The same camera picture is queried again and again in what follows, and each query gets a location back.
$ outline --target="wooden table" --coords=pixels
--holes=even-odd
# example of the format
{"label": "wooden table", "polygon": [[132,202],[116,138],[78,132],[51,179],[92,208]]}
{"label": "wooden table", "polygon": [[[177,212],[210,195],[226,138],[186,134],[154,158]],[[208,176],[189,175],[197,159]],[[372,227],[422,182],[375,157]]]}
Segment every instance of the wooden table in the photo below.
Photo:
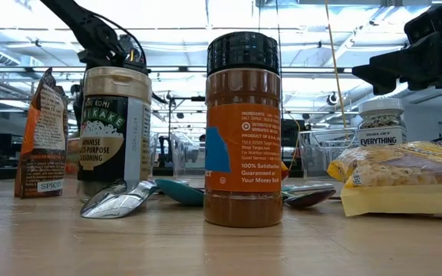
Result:
{"label": "wooden table", "polygon": [[442,276],[442,219],[345,218],[340,202],[285,208],[280,225],[211,225],[202,209],[154,196],[111,220],[84,219],[64,195],[14,199],[0,181],[0,275]]}

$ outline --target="cinnamon jar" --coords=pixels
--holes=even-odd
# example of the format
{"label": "cinnamon jar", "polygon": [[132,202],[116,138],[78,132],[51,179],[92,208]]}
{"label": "cinnamon jar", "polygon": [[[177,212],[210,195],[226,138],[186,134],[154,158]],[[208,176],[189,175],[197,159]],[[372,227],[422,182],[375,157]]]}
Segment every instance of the cinnamon jar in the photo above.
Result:
{"label": "cinnamon jar", "polygon": [[280,222],[280,81],[274,39],[243,31],[209,45],[204,196],[208,222],[231,227]]}

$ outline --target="spice bag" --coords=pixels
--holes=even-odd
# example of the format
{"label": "spice bag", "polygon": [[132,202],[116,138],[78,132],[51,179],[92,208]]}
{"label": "spice bag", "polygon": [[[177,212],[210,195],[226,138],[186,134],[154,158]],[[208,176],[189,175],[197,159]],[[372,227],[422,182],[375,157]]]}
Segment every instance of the spice bag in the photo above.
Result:
{"label": "spice bag", "polygon": [[68,102],[56,86],[52,69],[42,76],[28,110],[15,196],[21,198],[62,194],[68,138]]}
{"label": "spice bag", "polygon": [[328,168],[346,215],[442,214],[442,142],[345,150]]}

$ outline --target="gold metal lid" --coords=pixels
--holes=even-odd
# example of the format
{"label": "gold metal lid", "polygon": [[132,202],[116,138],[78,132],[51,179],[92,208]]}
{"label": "gold metal lid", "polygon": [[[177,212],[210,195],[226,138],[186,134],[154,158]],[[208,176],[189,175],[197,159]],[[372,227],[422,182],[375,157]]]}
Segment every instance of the gold metal lid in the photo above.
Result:
{"label": "gold metal lid", "polygon": [[151,104],[151,79],[140,72],[119,67],[95,67],[84,75],[84,95],[136,97]]}

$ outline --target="teal spoon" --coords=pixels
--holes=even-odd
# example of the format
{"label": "teal spoon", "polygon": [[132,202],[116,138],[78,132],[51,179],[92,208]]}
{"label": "teal spoon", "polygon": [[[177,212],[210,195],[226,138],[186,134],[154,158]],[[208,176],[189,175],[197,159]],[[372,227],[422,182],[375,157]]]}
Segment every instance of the teal spoon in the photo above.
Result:
{"label": "teal spoon", "polygon": [[156,179],[154,181],[163,193],[182,205],[203,206],[204,193],[186,184],[168,179]]}

